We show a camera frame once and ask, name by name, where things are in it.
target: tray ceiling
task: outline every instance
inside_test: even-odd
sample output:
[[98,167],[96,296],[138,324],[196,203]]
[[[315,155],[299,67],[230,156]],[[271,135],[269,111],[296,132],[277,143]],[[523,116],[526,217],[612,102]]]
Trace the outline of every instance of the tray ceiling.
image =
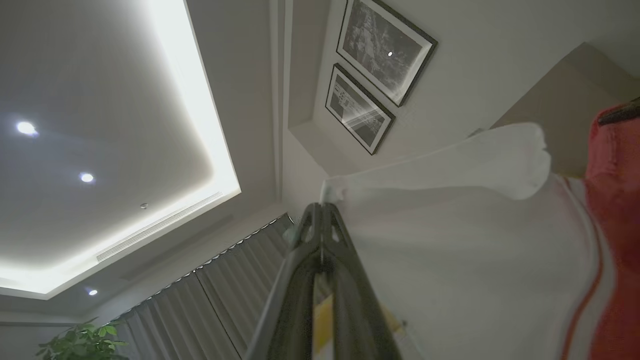
[[48,299],[239,193],[182,0],[0,8],[0,294]]

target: ceiling vent slot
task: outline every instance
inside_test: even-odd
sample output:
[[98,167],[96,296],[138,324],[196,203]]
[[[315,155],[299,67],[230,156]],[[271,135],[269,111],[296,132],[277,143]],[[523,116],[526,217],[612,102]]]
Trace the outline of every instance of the ceiling vent slot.
[[212,203],[214,200],[216,200],[218,197],[222,196],[221,192],[217,192],[213,195],[211,195],[210,197],[201,200],[193,205],[191,205],[188,208],[182,209],[180,211],[178,211],[177,213],[174,213],[173,215],[170,215],[166,218],[160,219],[157,222],[155,222],[154,224],[149,225],[148,227],[138,231],[137,233],[131,235],[130,237],[126,238],[125,240],[117,243],[115,246],[105,250],[104,252],[101,252],[100,254],[98,254],[96,256],[96,259],[98,260],[99,263],[103,262],[104,260],[110,258],[111,256],[114,256],[115,254],[118,254],[120,251],[123,251],[124,249],[126,249],[127,247],[130,247],[131,245],[137,243],[138,241],[146,238],[147,236],[154,234],[155,232],[157,232],[158,230],[161,230],[162,228],[184,218],[185,216],[189,215],[190,213],[196,211],[197,209],[200,209],[201,207]]

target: green leaves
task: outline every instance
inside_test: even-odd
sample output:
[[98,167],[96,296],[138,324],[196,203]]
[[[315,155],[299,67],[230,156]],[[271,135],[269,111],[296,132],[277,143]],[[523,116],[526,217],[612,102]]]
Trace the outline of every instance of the green leaves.
[[118,331],[116,331],[116,328],[114,328],[111,325],[105,325],[102,328],[107,330],[107,332],[110,333],[111,335],[117,335],[118,334]]
[[36,356],[42,360],[114,360],[126,359],[115,354],[116,347],[127,345],[123,341],[107,339],[117,334],[114,327],[116,322],[98,327],[91,324],[95,319],[81,323],[69,329],[64,336],[56,336],[46,344],[39,344],[41,348]]

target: curtain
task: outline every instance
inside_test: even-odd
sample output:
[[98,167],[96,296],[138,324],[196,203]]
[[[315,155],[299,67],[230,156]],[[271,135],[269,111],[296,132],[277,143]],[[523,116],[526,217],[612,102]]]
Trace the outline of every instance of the curtain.
[[244,355],[287,252],[276,221],[196,272],[231,341]]
[[287,253],[287,215],[122,315],[131,360],[241,359]]
[[240,359],[195,274],[126,313],[116,325],[131,360]]

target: framed picture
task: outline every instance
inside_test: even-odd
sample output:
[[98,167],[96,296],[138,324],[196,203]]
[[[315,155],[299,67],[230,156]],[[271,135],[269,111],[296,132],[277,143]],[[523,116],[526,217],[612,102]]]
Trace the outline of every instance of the framed picture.
[[437,44],[380,0],[347,0],[337,52],[402,106]]
[[371,155],[376,153],[395,119],[340,64],[333,66],[324,105]]

